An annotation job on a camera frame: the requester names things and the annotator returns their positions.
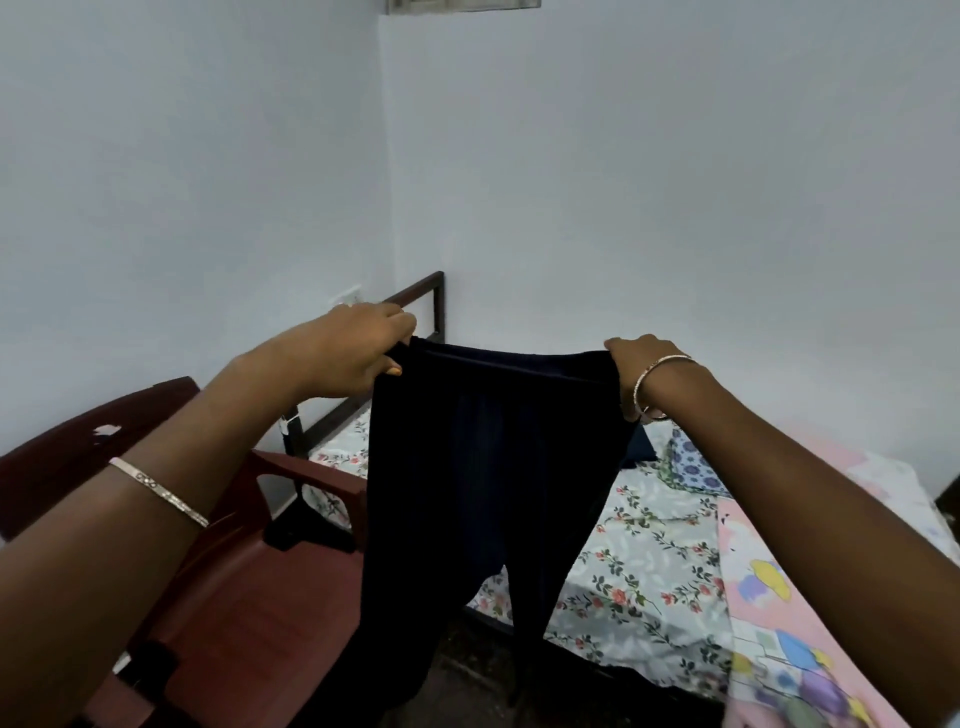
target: wall socket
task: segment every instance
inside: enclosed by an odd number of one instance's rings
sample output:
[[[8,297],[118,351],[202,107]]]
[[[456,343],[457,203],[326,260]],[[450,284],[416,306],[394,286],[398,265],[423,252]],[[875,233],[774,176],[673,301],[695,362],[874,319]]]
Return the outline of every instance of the wall socket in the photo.
[[[334,296],[330,299],[330,308],[333,308],[335,305],[340,305],[345,303],[346,305],[353,305],[354,303],[363,302],[363,288],[359,283],[351,286],[346,291],[341,293],[339,296]]]

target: dark wooden headboard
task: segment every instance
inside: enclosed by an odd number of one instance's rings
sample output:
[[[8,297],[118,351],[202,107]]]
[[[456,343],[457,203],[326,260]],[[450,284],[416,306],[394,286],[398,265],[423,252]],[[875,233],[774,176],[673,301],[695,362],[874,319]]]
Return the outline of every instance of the dark wooden headboard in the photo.
[[[406,306],[428,293],[433,293],[433,333],[426,338],[443,343],[446,341],[446,289],[443,271],[431,273],[425,279],[394,293],[387,302]],[[283,447],[287,454],[307,457],[311,449],[340,429],[370,401],[371,395],[372,392],[367,392],[342,401],[306,430],[300,420],[300,410],[296,407],[291,409],[281,422]]]

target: floral bedsheet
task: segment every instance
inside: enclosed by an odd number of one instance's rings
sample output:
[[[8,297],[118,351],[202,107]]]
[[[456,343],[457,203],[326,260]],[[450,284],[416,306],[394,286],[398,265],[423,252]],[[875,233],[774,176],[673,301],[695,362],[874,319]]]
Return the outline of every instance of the floral bedsheet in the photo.
[[[648,425],[658,453],[671,424]],[[369,410],[310,459],[367,475]],[[304,488],[328,520],[349,528],[335,497]],[[544,638],[598,665],[629,667],[662,686],[723,700],[732,630],[719,570],[716,497],[668,487],[658,466],[622,471],[560,593]],[[468,606],[512,623],[506,571]]]

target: floor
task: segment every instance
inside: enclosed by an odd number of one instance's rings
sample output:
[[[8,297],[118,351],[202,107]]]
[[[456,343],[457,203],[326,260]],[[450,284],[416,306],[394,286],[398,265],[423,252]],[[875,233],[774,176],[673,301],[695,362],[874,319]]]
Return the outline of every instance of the floor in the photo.
[[[451,622],[420,693],[379,728],[622,728],[662,722],[719,726],[723,706],[607,671],[544,643],[514,707],[510,640],[473,618]]]

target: bracelet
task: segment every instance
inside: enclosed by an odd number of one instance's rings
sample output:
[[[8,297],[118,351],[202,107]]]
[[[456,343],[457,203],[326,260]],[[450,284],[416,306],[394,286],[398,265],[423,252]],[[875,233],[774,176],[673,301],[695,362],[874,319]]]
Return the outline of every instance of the bracelet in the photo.
[[[650,409],[650,405],[648,404],[645,407],[641,407],[640,402],[637,400],[636,396],[640,392],[640,385],[643,383],[643,380],[647,377],[648,374],[650,374],[655,369],[657,369],[657,367],[663,362],[673,361],[674,359],[683,359],[685,361],[692,361],[694,364],[697,363],[696,359],[694,359],[692,356],[687,356],[685,353],[671,353],[671,354],[668,354],[667,356],[661,356],[659,359],[657,359],[657,361],[655,361],[649,367],[644,369],[643,373],[636,380],[636,384],[634,385],[634,408],[636,409],[636,413],[637,415],[639,415],[641,422],[643,422],[644,420],[646,420],[647,422],[656,422],[659,420],[667,419],[667,416],[664,414],[661,414],[659,417],[650,417],[649,415],[647,415],[647,410]]]
[[[147,488],[149,488],[155,494],[157,494],[158,496],[166,500],[168,503],[170,503],[170,505],[172,505],[178,511],[180,511],[186,516],[189,516],[191,519],[199,523],[200,528],[206,528],[207,526],[210,525],[210,522],[207,519],[205,519],[203,516],[201,516],[199,513],[197,513],[195,510],[193,510],[193,508],[188,506],[186,503],[184,503],[182,500],[180,500],[178,497],[176,497],[174,494],[172,494],[162,485],[157,483],[149,475],[147,475],[140,469],[135,468],[126,460],[121,460],[119,457],[111,457],[110,465],[116,468],[119,468],[124,473],[126,473],[131,478],[133,478],[136,482],[147,486]]]

